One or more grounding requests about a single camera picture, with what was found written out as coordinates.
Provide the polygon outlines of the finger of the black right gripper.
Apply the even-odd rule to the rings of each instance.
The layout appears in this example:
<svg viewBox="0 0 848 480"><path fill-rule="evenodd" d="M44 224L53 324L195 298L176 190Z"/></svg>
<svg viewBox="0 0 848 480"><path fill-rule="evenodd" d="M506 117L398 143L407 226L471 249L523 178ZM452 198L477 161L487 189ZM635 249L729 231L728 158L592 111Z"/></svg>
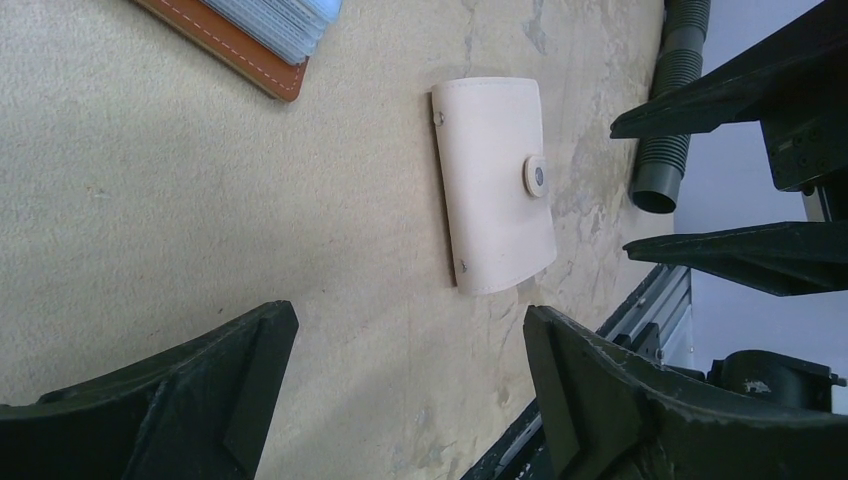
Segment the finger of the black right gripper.
<svg viewBox="0 0 848 480"><path fill-rule="evenodd" d="M778 97L847 86L847 3L823 1L686 86L621 114L613 139L708 133L760 120Z"/></svg>
<svg viewBox="0 0 848 480"><path fill-rule="evenodd" d="M685 266L775 296L847 289L847 223L778 222L624 246L635 261Z"/></svg>

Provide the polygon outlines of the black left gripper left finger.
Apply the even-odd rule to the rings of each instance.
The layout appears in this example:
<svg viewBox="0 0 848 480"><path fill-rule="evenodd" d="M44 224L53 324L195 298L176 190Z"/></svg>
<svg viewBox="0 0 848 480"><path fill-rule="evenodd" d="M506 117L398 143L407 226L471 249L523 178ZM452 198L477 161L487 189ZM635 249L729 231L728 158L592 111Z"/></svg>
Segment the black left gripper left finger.
<svg viewBox="0 0 848 480"><path fill-rule="evenodd" d="M265 303L166 351L1 409L5 479L252 479L299 322Z"/></svg>

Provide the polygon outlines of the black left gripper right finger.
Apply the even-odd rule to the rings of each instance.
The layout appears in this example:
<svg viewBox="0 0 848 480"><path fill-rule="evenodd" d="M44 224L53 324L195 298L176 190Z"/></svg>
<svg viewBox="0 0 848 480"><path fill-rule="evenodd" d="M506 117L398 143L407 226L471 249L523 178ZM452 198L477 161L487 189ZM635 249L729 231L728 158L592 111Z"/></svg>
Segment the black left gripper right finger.
<svg viewBox="0 0 848 480"><path fill-rule="evenodd" d="M547 306L525 316L527 356L560 479L843 479L845 380L762 350L707 373L661 365Z"/></svg>

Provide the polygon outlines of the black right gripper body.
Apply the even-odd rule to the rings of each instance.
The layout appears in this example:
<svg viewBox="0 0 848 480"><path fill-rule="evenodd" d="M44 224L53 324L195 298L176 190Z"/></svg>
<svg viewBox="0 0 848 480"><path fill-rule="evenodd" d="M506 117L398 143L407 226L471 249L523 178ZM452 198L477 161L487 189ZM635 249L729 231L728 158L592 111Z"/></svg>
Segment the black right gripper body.
<svg viewBox="0 0 848 480"><path fill-rule="evenodd" d="M772 181L799 192L810 221L847 219L847 93L782 94L760 119Z"/></svg>

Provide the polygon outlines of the cream card holder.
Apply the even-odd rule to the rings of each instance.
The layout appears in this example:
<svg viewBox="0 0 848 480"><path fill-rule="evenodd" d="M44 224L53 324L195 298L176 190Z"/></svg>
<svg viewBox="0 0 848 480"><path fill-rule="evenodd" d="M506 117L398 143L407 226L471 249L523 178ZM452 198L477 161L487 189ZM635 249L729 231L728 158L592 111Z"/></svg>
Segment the cream card holder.
<svg viewBox="0 0 848 480"><path fill-rule="evenodd" d="M538 83L445 81L431 103L458 290L516 286L557 257Z"/></svg>

